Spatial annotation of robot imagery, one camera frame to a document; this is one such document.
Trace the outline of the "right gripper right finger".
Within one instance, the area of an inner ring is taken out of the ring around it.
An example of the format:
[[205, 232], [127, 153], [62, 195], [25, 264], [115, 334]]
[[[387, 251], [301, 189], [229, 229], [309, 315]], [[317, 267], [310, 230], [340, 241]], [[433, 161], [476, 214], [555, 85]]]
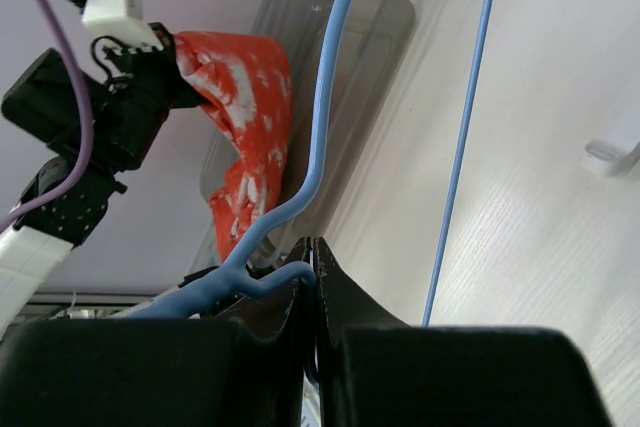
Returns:
[[579, 349], [541, 327], [413, 327], [312, 243], [326, 426], [608, 426]]

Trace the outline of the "orange white patterned trousers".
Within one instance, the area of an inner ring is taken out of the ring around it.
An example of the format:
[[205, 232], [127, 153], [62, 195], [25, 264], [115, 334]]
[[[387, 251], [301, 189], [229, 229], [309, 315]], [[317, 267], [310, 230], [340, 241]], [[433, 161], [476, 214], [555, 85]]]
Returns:
[[182, 31], [174, 40], [182, 78], [238, 153], [208, 200], [227, 258], [280, 196], [294, 106], [289, 59], [263, 35]]

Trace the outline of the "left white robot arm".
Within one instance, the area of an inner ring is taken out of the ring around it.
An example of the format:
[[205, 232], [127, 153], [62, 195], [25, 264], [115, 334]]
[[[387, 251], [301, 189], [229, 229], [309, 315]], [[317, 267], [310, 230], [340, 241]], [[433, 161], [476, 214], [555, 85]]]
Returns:
[[[136, 47], [113, 35], [90, 46], [106, 73], [104, 82], [82, 78], [94, 127], [85, 172], [65, 194], [19, 216], [1, 232], [1, 327], [7, 329], [51, 271], [81, 246], [107, 213], [108, 200], [127, 188], [117, 174], [138, 169], [173, 109], [199, 106], [203, 98], [180, 75], [176, 35], [160, 23], [159, 40]], [[36, 58], [1, 104], [2, 115], [54, 152], [18, 203], [51, 192], [80, 155], [80, 120], [61, 54], [49, 48]]]

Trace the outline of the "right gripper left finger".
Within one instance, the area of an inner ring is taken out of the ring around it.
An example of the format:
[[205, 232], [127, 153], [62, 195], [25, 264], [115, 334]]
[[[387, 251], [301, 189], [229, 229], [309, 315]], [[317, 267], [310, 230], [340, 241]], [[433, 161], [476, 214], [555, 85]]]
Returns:
[[299, 281], [193, 320], [43, 320], [1, 345], [5, 426], [297, 426]]

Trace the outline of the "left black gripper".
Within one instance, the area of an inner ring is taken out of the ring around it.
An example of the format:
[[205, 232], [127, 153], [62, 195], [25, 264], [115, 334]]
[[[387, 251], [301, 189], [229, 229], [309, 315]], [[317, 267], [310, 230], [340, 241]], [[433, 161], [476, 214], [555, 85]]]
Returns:
[[174, 36], [159, 22], [149, 24], [160, 46], [126, 44], [114, 36], [104, 35], [99, 67], [107, 79], [104, 86], [112, 93], [135, 88], [157, 99], [167, 110], [201, 106], [205, 99], [188, 82], [178, 68]]

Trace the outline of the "light blue wire hanger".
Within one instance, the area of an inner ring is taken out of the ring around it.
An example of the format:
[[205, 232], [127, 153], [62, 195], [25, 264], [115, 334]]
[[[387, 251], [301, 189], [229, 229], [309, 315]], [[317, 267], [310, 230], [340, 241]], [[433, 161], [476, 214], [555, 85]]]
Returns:
[[[245, 265], [259, 242], [275, 227], [301, 213], [319, 190], [326, 159], [330, 103], [338, 52], [352, 2], [353, 0], [334, 0], [328, 18], [316, 78], [308, 167], [299, 190], [287, 202], [255, 221], [219, 268], [182, 288], [160, 295], [150, 303], [129, 311], [125, 315], [126, 319], [188, 319], [233, 294], [251, 298], [263, 297], [297, 278], [308, 288], [315, 286], [316, 274], [312, 267], [303, 261], [290, 262], [261, 279], [251, 278]], [[483, 0], [444, 216], [424, 308], [424, 327], [430, 325], [435, 303], [492, 4], [493, 0]]]

